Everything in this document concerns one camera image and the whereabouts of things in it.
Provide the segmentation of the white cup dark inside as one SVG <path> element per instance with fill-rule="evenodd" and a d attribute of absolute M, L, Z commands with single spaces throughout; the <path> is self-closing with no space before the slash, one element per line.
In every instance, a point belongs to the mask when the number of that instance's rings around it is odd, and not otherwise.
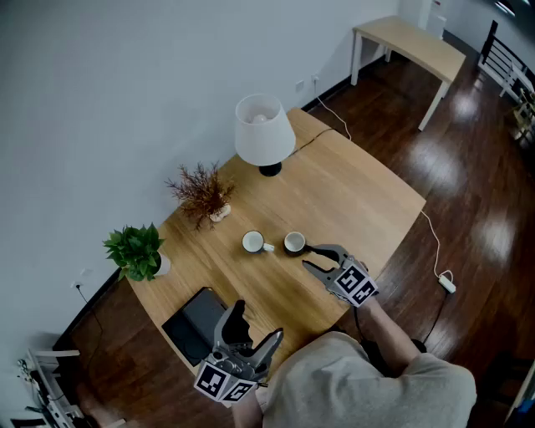
<path fill-rule="evenodd" d="M 291 257 L 298 257 L 311 250 L 305 236 L 300 232 L 290 232 L 283 239 L 284 251 Z"/>

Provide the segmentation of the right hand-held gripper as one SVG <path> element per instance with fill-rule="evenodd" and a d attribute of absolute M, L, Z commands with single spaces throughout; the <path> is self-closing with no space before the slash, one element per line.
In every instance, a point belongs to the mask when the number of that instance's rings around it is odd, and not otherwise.
<path fill-rule="evenodd" d="M 378 287 L 364 264 L 340 245 L 321 244 L 311 246 L 310 251 L 340 264 L 338 268 L 323 269 L 313 262 L 302 261 L 303 267 L 339 299 L 359 308 L 378 294 Z"/>

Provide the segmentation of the white box unit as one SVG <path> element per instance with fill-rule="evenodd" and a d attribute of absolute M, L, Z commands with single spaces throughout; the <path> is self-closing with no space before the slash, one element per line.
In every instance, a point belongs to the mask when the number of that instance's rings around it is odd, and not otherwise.
<path fill-rule="evenodd" d="M 443 13 L 442 0 L 431 0 L 431 8 L 427 20 L 426 31 L 438 39 L 443 39 L 446 17 Z"/>

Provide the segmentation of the wooden side desk white legs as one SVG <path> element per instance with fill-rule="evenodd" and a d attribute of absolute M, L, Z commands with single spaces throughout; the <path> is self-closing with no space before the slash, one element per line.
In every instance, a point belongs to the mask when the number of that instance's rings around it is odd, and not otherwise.
<path fill-rule="evenodd" d="M 418 126 L 418 130 L 422 131 L 455 81 L 466 55 L 398 16 L 379 18 L 360 24 L 353 28 L 353 32 L 351 85 L 355 86 L 358 82 L 362 44 L 365 38 L 385 47 L 386 59 L 390 58 L 392 52 L 396 52 L 440 80 L 441 85 Z"/>

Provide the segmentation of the green plant in white pot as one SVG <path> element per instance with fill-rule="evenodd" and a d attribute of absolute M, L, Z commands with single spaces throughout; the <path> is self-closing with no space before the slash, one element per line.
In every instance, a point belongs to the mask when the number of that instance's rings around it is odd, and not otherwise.
<path fill-rule="evenodd" d="M 160 238 L 155 225 L 136 228 L 124 226 L 121 231 L 113 230 L 103 241 L 107 259 L 120 268 L 118 279 L 124 277 L 135 281 L 151 281 L 167 274 L 171 261 L 160 252 L 164 239 Z"/>

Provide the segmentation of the red-brown plant in white vase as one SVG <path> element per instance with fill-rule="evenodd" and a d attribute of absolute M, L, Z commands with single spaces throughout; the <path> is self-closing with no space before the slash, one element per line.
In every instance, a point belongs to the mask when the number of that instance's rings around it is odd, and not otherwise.
<path fill-rule="evenodd" d="M 192 171 L 180 165 L 179 170 L 179 181 L 165 181 L 172 196 L 179 201 L 179 211 L 196 231 L 204 226 L 213 229 L 214 217 L 220 216 L 223 208 L 230 204 L 234 183 L 220 176 L 217 163 L 210 167 L 198 163 Z"/>

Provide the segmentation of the white shade table lamp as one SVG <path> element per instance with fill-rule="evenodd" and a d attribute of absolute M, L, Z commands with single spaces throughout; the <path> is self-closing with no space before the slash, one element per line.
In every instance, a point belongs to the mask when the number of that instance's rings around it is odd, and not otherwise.
<path fill-rule="evenodd" d="M 263 176 L 281 172 L 294 151 L 296 136 L 281 102 L 270 94 L 251 94 L 235 109 L 235 148 Z"/>

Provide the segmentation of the person's right forearm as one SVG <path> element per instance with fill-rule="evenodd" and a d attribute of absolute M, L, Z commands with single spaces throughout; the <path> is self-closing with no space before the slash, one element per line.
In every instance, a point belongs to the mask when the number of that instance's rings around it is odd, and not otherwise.
<path fill-rule="evenodd" d="M 377 344 L 382 359 L 393 375 L 400 375 L 420 355 L 415 343 L 381 308 L 375 297 L 368 298 L 356 308 L 355 314 L 364 320 L 365 336 Z"/>

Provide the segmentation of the blue cup white handle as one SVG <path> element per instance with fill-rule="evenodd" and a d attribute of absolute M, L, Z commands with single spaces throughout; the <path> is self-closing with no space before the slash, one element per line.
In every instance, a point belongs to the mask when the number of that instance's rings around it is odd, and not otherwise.
<path fill-rule="evenodd" d="M 274 245 L 265 242 L 262 233 L 259 231 L 246 232 L 242 238 L 242 246 L 247 252 L 253 254 L 273 252 L 275 249 Z"/>

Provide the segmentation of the white metal rack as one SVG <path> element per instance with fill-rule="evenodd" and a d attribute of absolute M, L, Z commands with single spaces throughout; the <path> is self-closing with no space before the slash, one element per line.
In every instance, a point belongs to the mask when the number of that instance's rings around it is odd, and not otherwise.
<path fill-rule="evenodd" d="M 19 377 L 31 390 L 37 406 L 52 419 L 56 428 L 75 428 L 74 420 L 83 419 L 84 415 L 77 405 L 71 404 L 58 379 L 59 360 L 61 358 L 79 357 L 78 350 L 53 351 L 31 350 L 18 360 Z"/>

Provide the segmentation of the black railing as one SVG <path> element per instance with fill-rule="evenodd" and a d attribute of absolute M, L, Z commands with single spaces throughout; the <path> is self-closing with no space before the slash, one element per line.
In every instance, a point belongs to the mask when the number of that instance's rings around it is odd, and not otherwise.
<path fill-rule="evenodd" d="M 488 63 L 501 76 L 516 65 L 532 82 L 535 88 L 535 74 L 531 69 L 502 41 L 497 37 L 498 23 L 492 22 L 487 39 L 480 52 L 478 63 Z"/>

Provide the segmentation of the person's left forearm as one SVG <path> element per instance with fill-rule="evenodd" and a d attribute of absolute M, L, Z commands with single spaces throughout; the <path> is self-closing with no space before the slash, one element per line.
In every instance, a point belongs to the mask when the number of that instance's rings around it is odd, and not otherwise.
<path fill-rule="evenodd" d="M 268 401 L 268 389 L 251 390 L 232 406 L 235 428 L 262 428 L 263 411 Z"/>

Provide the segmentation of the black drawer box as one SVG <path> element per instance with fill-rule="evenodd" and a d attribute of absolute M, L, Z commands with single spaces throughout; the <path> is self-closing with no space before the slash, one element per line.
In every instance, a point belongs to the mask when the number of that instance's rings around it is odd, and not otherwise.
<path fill-rule="evenodd" d="M 214 329 L 227 310 L 212 288 L 200 289 L 162 325 L 163 331 L 193 367 L 214 346 Z"/>

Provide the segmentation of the person's grey shirt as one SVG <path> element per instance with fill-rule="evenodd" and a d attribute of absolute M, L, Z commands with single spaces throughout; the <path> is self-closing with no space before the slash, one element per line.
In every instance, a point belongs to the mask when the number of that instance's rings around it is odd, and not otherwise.
<path fill-rule="evenodd" d="M 278 368 L 263 428 L 466 428 L 475 403 L 461 366 L 423 353 L 385 377 L 355 339 L 329 332 Z"/>

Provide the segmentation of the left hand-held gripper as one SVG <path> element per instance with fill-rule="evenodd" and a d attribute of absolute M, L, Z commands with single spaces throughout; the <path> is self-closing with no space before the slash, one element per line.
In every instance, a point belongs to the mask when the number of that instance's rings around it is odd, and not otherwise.
<path fill-rule="evenodd" d="M 283 340 L 283 329 L 268 334 L 252 355 L 233 353 L 231 347 L 252 347 L 250 325 L 243 317 L 245 301 L 237 300 L 214 328 L 214 347 L 201 362 L 194 388 L 222 404 L 236 404 L 254 392 L 267 377 L 268 366 Z"/>

